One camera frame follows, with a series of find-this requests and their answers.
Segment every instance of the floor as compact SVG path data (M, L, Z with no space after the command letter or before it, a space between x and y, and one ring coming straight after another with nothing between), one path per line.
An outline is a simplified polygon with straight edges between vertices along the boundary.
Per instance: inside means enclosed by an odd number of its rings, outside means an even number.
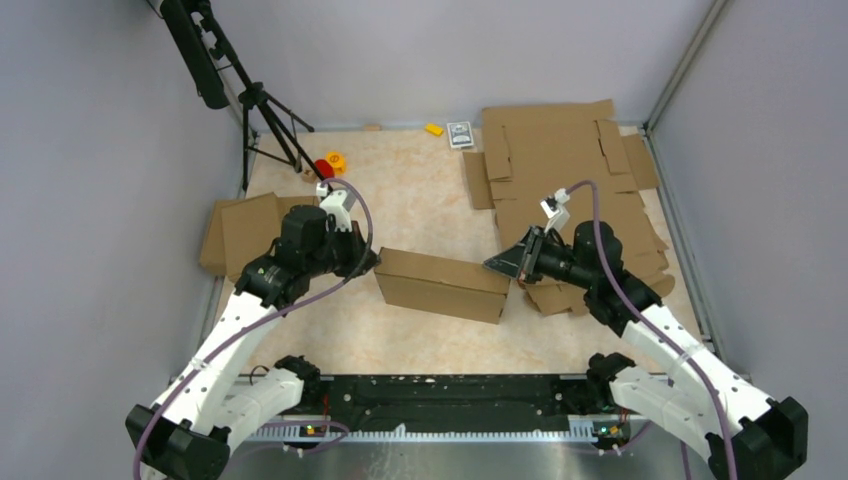
M635 129L623 128L622 133ZM479 131L475 135L481 148L482 136ZM472 262L498 253L494 210L471 208L461 154L448 148L445 137L423 130L388 130L300 134L299 139L313 159L329 151L346 156L344 178L360 190L372 211L375 250L387 246ZM261 138L260 148L283 155L270 135ZM310 195L314 186L300 180L291 167L257 155L247 196L269 192ZM645 191L642 197L657 233L672 245L657 193ZM354 217L364 228L359 207ZM667 253L667 273L677 285L665 304L699 337L674 247ZM312 291L336 281L318 278ZM232 290L232 283L225 281L219 313ZM491 325L386 305L374 276L367 275L290 314L265 338L245 371L291 354L305 355L330 374L584 373L594 353L615 351L658 371L653 361L591 316L542 317L522 297L513 285L500 325Z

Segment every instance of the yellow block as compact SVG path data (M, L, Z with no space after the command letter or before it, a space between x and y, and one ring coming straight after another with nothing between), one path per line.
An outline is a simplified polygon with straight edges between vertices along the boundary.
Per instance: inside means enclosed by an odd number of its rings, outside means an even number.
M441 137L442 133L445 131L444 128L442 128L438 125L432 124L432 123L428 123L427 126L424 127L424 130L427 130L428 132L432 133L433 135L435 135L437 137Z
M347 162L345 162L344 155L339 152L330 152L327 154L327 163L333 167L333 173L336 175L341 175L347 171Z

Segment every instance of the orange toy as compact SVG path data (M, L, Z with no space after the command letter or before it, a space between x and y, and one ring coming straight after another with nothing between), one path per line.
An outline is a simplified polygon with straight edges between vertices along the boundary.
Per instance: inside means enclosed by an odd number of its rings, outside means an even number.
M344 155L339 152L330 152L327 154L327 163L333 167L333 173L336 176L343 174L347 171L347 162L345 162Z

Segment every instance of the white cable tie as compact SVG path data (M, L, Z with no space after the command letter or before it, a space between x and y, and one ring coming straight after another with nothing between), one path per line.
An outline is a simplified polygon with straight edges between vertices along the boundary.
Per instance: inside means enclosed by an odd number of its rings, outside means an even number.
M677 376L677 374L680 372L680 369L683 368L683 365L685 365L686 362L689 361L689 359L694 357L695 354L697 354L701 350L706 350L706 349L707 349L707 347L705 347L700 342L696 343L695 345L690 346L689 348L684 349L683 354L680 355L679 357L677 357L677 359L674 361L674 365L672 365L671 368L668 369L669 370L668 376L670 378L674 379L674 377Z
M194 370L206 370L207 368L209 368L209 364L204 362L203 359L199 357L192 357L191 361L189 362L189 365L191 365L191 368Z

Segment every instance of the black bracket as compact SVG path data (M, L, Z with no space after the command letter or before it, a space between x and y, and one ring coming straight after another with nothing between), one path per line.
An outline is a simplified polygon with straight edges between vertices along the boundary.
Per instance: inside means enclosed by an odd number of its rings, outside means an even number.
M783 480L807 461L809 415L794 398L778 403L760 418L740 422L742 431L733 436L736 473L743 480ZM707 434L710 470L718 480L729 478L724 442Z
M154 413L154 409L136 405L127 415L125 425L136 447ZM160 418L144 446L142 461L172 480L220 477L230 459L230 446L227 445L230 429L213 427L206 436L192 432L190 428L188 421L177 425Z

